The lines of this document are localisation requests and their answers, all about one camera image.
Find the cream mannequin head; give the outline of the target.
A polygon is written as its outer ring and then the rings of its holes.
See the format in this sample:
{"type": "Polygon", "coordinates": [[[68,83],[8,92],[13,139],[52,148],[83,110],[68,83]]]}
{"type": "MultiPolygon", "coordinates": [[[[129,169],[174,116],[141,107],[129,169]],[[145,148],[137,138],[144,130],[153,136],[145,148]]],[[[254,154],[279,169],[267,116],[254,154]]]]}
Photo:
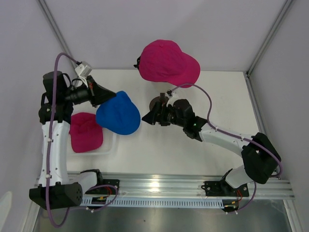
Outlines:
{"type": "Polygon", "coordinates": [[[167,82],[152,82],[152,85],[158,93],[164,93],[176,87],[175,85],[167,82]]]}

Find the pink cap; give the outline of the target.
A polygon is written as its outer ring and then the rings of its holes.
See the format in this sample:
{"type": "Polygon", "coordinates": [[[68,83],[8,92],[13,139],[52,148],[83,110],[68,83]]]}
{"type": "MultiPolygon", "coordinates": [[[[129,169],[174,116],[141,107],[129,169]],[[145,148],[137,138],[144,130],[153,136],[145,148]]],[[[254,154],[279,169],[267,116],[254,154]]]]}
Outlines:
{"type": "Polygon", "coordinates": [[[71,147],[75,153],[85,153],[103,144],[103,129],[96,122],[96,115],[80,112],[71,116],[71,147]]]}
{"type": "Polygon", "coordinates": [[[201,72],[199,62],[171,40],[155,40],[148,44],[133,67],[144,80],[182,88],[195,84],[201,72]]]}

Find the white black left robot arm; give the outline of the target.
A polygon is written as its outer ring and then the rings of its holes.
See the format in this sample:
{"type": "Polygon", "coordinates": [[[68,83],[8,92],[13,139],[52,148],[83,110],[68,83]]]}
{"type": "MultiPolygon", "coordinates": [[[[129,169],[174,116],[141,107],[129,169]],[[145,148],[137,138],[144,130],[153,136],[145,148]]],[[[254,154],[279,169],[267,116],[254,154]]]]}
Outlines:
{"type": "Polygon", "coordinates": [[[39,109],[42,124],[42,169],[38,185],[29,190],[29,198],[47,210],[80,206],[84,194],[108,194],[98,169],[82,171],[73,181],[67,171],[67,141],[74,105],[90,102],[94,107],[116,93],[97,84],[91,75],[78,87],[68,86],[66,73],[43,76],[45,92],[39,109]]]}

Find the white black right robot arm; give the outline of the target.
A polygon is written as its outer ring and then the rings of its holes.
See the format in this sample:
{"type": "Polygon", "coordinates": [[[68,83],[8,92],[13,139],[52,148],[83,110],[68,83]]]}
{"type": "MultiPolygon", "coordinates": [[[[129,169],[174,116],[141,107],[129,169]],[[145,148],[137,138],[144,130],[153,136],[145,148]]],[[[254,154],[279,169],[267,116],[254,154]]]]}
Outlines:
{"type": "Polygon", "coordinates": [[[177,125],[191,139],[225,148],[243,160],[243,165],[227,171],[216,187],[203,185],[208,196],[231,196],[240,187],[250,183],[265,184],[281,162],[276,149],[263,133],[250,139],[220,128],[212,127],[207,119],[196,116],[188,100],[176,100],[172,104],[157,101],[142,117],[150,125],[177,125]]]}

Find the white plastic basket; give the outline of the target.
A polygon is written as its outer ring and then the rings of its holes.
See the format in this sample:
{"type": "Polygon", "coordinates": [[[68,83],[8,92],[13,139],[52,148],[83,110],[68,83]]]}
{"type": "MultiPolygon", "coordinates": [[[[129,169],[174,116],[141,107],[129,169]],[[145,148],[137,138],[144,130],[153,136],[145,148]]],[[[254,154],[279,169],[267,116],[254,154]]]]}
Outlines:
{"type": "Polygon", "coordinates": [[[114,152],[116,148],[116,142],[117,142],[118,135],[113,133],[110,130],[103,129],[103,143],[102,145],[92,151],[87,151],[84,153],[76,153],[73,151],[71,147],[71,137],[68,135],[68,141],[67,141],[67,156],[73,157],[73,156],[105,156],[110,155],[114,152]]]}

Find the left aluminium corner profile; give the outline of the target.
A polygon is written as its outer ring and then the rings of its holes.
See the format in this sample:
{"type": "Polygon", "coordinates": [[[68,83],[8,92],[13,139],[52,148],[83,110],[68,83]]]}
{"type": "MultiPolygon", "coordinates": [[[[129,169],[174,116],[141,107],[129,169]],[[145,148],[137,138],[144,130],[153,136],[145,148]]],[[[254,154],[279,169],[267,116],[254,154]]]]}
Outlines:
{"type": "Polygon", "coordinates": [[[37,5],[39,6],[43,16],[45,17],[45,20],[47,22],[47,24],[49,25],[54,37],[56,38],[58,44],[61,47],[61,51],[65,52],[67,55],[70,55],[71,57],[73,57],[69,46],[63,36],[63,33],[61,32],[56,19],[52,13],[52,11],[50,10],[50,7],[47,4],[47,1],[45,0],[36,0],[37,5]]]}

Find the aluminium corner profile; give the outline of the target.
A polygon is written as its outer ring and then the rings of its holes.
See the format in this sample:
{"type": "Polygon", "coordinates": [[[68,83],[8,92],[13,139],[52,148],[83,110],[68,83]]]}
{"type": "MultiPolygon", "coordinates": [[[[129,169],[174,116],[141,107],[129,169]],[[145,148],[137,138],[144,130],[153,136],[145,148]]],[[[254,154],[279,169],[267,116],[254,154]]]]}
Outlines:
{"type": "Polygon", "coordinates": [[[287,17],[294,3],[295,3],[295,0],[285,0],[284,1],[283,6],[279,10],[279,13],[277,14],[274,22],[272,23],[256,55],[254,56],[254,59],[251,62],[248,70],[246,71],[246,77],[249,78],[254,72],[254,69],[256,68],[256,66],[258,65],[262,57],[264,56],[265,52],[267,51],[273,39],[275,38],[276,34],[278,33],[281,25],[283,24],[285,18],[287,17]]]}
{"type": "Polygon", "coordinates": [[[63,33],[61,32],[56,19],[52,13],[52,11],[50,10],[50,7],[47,4],[47,1],[45,0],[36,0],[37,5],[39,6],[43,16],[45,17],[45,20],[47,22],[47,24],[49,25],[54,37],[56,38],[58,44],[61,47],[61,51],[65,52],[67,55],[70,55],[71,57],[73,57],[69,46],[63,36],[63,33]]]}

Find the right aluminium corner profile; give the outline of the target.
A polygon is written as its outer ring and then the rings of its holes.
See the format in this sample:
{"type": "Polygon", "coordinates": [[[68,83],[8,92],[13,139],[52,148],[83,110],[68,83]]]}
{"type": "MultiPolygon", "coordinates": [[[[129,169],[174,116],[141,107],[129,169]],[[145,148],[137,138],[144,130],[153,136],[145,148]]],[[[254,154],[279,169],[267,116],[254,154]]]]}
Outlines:
{"type": "Polygon", "coordinates": [[[264,56],[265,52],[267,51],[273,39],[275,38],[276,34],[278,33],[281,25],[283,24],[285,18],[287,17],[294,3],[295,3],[295,0],[285,0],[284,1],[283,6],[279,10],[279,13],[277,14],[274,22],[272,23],[256,55],[254,56],[254,59],[251,62],[248,70],[246,71],[246,77],[249,78],[254,72],[254,69],[256,68],[256,66],[258,65],[262,57],[264,56]]]}

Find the aluminium mounting rail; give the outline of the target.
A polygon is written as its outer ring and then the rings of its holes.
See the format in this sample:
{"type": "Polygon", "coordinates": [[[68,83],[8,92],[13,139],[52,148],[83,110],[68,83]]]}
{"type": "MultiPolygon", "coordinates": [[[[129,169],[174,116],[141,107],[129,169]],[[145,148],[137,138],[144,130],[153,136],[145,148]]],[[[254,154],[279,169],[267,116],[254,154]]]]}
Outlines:
{"type": "MultiPolygon", "coordinates": [[[[205,181],[220,180],[220,176],[102,173],[104,179],[120,180],[119,198],[205,199],[201,188],[205,181]]],[[[271,178],[257,184],[255,200],[294,200],[288,180],[271,178]]]]}

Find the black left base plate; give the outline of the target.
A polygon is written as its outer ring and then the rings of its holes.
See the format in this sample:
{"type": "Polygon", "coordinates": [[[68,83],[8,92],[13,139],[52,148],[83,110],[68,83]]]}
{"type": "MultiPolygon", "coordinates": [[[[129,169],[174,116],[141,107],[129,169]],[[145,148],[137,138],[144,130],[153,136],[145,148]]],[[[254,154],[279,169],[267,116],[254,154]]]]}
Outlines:
{"type": "Polygon", "coordinates": [[[103,179],[98,182],[98,186],[107,185],[107,187],[100,187],[94,190],[95,194],[113,195],[115,194],[115,188],[119,188],[119,179],[103,179]]]}

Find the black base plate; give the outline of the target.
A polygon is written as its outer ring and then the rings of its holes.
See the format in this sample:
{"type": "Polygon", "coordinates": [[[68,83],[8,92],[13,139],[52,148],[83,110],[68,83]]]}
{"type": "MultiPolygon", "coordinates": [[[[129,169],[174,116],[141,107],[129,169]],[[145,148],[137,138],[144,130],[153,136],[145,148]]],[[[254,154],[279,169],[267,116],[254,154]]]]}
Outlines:
{"type": "Polygon", "coordinates": [[[95,194],[113,195],[115,194],[115,188],[119,188],[119,179],[103,179],[98,182],[98,186],[107,185],[107,187],[100,187],[94,190],[95,194]]]}
{"type": "Polygon", "coordinates": [[[249,197],[248,185],[243,184],[238,188],[229,186],[225,181],[205,181],[201,188],[209,197],[249,197]]]}

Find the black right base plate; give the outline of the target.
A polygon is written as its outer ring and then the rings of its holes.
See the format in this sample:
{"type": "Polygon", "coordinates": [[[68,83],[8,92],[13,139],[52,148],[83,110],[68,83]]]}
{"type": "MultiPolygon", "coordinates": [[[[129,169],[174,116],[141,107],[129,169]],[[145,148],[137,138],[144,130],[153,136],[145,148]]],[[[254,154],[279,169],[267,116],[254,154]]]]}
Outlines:
{"type": "Polygon", "coordinates": [[[238,188],[229,186],[225,181],[205,181],[201,188],[209,197],[249,197],[248,185],[243,184],[238,188]]]}

